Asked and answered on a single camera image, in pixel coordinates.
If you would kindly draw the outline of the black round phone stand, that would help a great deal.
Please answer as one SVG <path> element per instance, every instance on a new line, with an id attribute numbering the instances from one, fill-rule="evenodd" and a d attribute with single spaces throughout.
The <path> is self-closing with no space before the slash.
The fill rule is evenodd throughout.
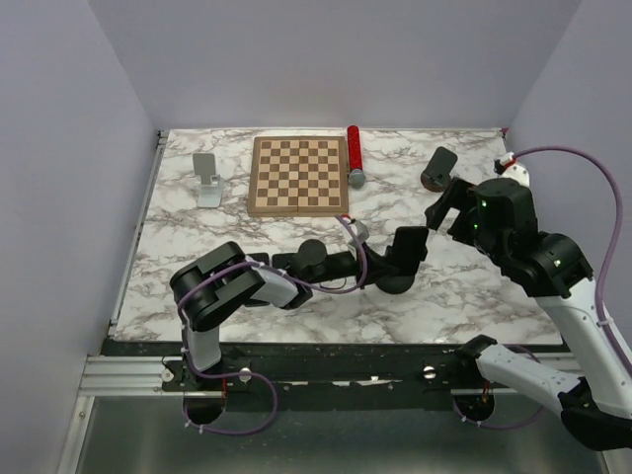
<path id="1" fill-rule="evenodd" d="M 385 276 L 375 285 L 384 293 L 398 295 L 407 292 L 414 282 L 414 276 Z"/>

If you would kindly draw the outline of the teal-backed phone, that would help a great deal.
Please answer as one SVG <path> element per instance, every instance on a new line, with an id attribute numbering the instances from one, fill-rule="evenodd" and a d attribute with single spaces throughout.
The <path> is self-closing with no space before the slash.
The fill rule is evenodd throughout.
<path id="1" fill-rule="evenodd" d="M 271 256 L 271 264 L 273 268 L 287 270 L 292 263 L 293 253 L 280 253 Z"/>

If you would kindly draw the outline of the purple-cased black phone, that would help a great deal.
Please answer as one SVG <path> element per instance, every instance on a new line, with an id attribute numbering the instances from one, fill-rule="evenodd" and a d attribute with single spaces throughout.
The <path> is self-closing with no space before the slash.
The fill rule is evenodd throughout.
<path id="1" fill-rule="evenodd" d="M 259 264 L 268 266 L 271 262 L 270 255 L 268 253 L 253 253 L 247 254 L 246 259 L 248 261 L 257 262 Z"/>

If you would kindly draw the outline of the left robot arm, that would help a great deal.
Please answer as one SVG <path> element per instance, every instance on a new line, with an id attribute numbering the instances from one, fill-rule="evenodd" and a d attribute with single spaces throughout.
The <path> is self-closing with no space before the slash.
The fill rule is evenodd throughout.
<path id="1" fill-rule="evenodd" d="M 330 254 L 324 243 L 310 239 L 294 253 L 268 258 L 225 243 L 175 272 L 169 282 L 183 324 L 185 377 L 198 390 L 217 382 L 219 327 L 253 301 L 294 309 L 321 290 L 323 282 L 354 277 L 365 286 L 397 274 L 390 259 L 365 244 L 354 253 Z"/>

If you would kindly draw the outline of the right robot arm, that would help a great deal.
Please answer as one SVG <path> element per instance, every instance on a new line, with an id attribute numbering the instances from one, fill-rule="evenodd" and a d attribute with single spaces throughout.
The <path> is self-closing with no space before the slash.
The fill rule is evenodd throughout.
<path id="1" fill-rule="evenodd" d="M 574 376 L 517 355 L 487 336 L 456 352 L 463 385 L 500 383 L 559 416 L 566 430 L 595 451 L 631 445 L 631 357 L 614 322 L 595 299 L 593 270 L 568 236 L 539 230 L 532 193 L 513 179 L 473 185 L 455 178 L 426 210 L 436 230 L 447 212 L 454 241 L 476 248 L 519 285 L 553 321 L 582 370 Z"/>

